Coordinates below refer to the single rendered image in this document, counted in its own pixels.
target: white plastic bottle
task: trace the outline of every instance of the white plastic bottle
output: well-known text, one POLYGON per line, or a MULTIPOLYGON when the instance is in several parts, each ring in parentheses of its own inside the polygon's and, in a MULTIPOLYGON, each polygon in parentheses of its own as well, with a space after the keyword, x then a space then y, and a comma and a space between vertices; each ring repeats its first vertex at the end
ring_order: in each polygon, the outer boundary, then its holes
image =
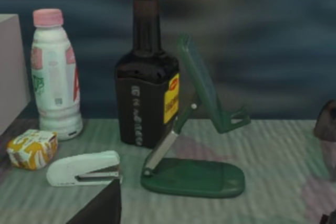
POLYGON ((30 63, 40 129, 68 140, 83 128, 75 55, 62 27, 61 10, 36 10, 33 18, 36 31, 30 63))

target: white stapler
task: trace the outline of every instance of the white stapler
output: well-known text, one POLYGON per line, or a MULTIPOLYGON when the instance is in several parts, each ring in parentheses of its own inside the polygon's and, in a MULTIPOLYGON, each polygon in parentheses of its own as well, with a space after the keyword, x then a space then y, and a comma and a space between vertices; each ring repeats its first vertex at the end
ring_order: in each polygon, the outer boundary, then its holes
POLYGON ((119 179, 120 158, 115 151, 82 154, 61 158, 53 162, 47 171, 52 186, 108 185, 119 179))

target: phone stand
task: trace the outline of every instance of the phone stand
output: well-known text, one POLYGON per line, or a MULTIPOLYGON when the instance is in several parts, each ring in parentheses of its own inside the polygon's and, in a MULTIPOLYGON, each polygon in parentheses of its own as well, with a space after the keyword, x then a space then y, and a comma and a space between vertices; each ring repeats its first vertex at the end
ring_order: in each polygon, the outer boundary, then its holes
POLYGON ((188 35, 180 37, 179 48, 180 60, 186 67, 196 92, 192 102, 175 120, 172 131, 146 158, 141 184, 147 190, 162 194, 207 198, 236 197, 245 189, 244 173, 237 166, 222 162, 164 158, 185 122, 201 105, 207 110, 220 134, 250 123, 245 107, 234 113, 223 110, 210 75, 188 35), (233 123, 232 119, 237 117, 240 121, 233 123))

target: pink cap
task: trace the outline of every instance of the pink cap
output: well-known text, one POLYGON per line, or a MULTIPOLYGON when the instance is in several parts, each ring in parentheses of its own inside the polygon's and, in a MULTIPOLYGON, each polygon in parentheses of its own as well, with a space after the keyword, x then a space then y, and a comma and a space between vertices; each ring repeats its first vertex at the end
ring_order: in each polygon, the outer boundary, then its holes
POLYGON ((34 26, 61 26, 63 15, 60 9, 40 9, 33 12, 34 26))

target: green oval base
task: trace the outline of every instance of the green oval base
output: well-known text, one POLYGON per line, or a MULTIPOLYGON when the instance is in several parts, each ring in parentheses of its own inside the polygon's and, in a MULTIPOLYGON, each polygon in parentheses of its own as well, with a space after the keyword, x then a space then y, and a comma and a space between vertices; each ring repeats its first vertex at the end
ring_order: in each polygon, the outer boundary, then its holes
POLYGON ((245 190, 244 173, 237 166, 212 161, 164 158, 141 185, 160 194, 202 198, 233 198, 245 190))

